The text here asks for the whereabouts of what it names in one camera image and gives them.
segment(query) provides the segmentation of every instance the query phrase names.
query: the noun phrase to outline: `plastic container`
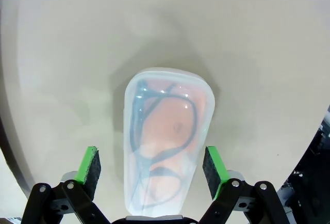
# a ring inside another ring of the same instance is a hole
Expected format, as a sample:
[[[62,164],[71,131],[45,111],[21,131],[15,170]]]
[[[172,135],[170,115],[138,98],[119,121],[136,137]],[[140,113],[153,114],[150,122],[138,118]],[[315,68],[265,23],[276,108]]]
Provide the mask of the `plastic container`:
[[[215,108],[189,72],[151,68],[125,91],[124,192],[132,215],[176,215],[186,198]]]

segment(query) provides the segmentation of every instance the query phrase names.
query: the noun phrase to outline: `screw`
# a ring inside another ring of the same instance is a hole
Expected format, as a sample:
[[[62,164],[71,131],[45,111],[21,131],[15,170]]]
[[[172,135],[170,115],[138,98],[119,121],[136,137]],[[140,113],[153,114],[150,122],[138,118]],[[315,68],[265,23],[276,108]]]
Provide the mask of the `screw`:
[[[40,192],[44,192],[46,190],[46,186],[42,185],[40,188],[39,188],[39,191]]]
[[[232,181],[232,186],[233,187],[238,187],[239,186],[239,182],[238,181]]]
[[[266,184],[260,184],[260,188],[261,189],[267,189],[267,185]]]
[[[74,186],[73,183],[69,183],[69,184],[67,185],[67,188],[68,188],[68,189],[73,189],[73,186]]]

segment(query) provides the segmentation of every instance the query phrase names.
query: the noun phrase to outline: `beige surface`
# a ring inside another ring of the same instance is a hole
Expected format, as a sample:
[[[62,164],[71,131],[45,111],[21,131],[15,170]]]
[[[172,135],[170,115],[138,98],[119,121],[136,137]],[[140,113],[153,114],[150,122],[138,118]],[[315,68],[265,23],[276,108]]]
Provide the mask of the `beige surface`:
[[[279,188],[330,103],[329,3],[4,0],[2,115],[12,117],[7,132],[28,183],[55,186],[96,145],[95,202],[111,220],[125,216],[124,90],[139,70],[164,66],[212,87],[206,143],[228,168]],[[199,219],[210,202],[198,166],[182,214]],[[235,213],[229,223],[239,221]]]

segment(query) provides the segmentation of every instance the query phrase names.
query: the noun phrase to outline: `clear plastic container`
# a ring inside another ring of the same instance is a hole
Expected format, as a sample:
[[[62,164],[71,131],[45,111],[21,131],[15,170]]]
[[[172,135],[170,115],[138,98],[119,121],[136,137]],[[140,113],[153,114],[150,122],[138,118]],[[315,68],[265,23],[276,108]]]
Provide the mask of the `clear plastic container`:
[[[124,192],[132,215],[176,215],[186,198],[215,108],[189,72],[151,68],[125,91]]]

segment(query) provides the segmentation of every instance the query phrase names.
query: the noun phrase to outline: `cable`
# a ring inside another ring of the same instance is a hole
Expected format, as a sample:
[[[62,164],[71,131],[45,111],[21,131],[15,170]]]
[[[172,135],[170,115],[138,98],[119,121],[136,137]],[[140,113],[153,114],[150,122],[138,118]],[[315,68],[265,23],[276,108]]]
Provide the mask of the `cable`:
[[[148,88],[147,82],[144,80],[141,80],[138,82],[137,90],[135,94],[135,98],[133,100],[133,109],[131,114],[131,120],[130,120],[130,128],[129,128],[129,141],[130,146],[132,149],[132,153],[136,156],[136,166],[137,171],[139,174],[136,177],[136,183],[134,186],[134,191],[131,197],[131,202],[133,203],[134,207],[141,206],[141,204],[138,203],[139,201],[139,192],[137,190],[137,187],[139,185],[139,182],[141,182],[143,179],[151,178],[151,177],[160,177],[160,176],[168,176],[168,177],[175,177],[180,180],[180,187],[179,189],[173,194],[173,196],[167,200],[154,203],[154,204],[148,204],[143,205],[143,209],[147,209],[150,207],[155,207],[160,204],[164,204],[168,201],[171,201],[173,198],[175,198],[179,192],[182,189],[183,186],[183,179],[173,170],[166,168],[166,167],[156,167],[153,170],[150,170],[151,166],[159,163],[161,161],[164,161],[166,159],[172,158],[175,155],[179,154],[181,151],[183,151],[188,145],[190,145],[194,139],[194,136],[196,134],[197,129],[197,109],[196,105],[188,98],[188,97],[182,97],[177,94],[171,94],[171,91],[176,86],[176,84],[171,84],[168,88],[165,90],[158,92],[152,89]],[[145,102],[150,98],[157,98],[151,106],[144,110]],[[186,140],[186,142],[177,148],[171,148],[164,150],[157,155],[155,155],[152,158],[147,158],[143,156],[142,154],[138,153],[141,146],[141,137],[143,133],[143,126],[146,119],[149,117],[150,113],[155,110],[161,103],[161,101],[165,98],[177,98],[182,99],[190,103],[193,111],[193,125],[192,130],[190,133],[189,138]]]

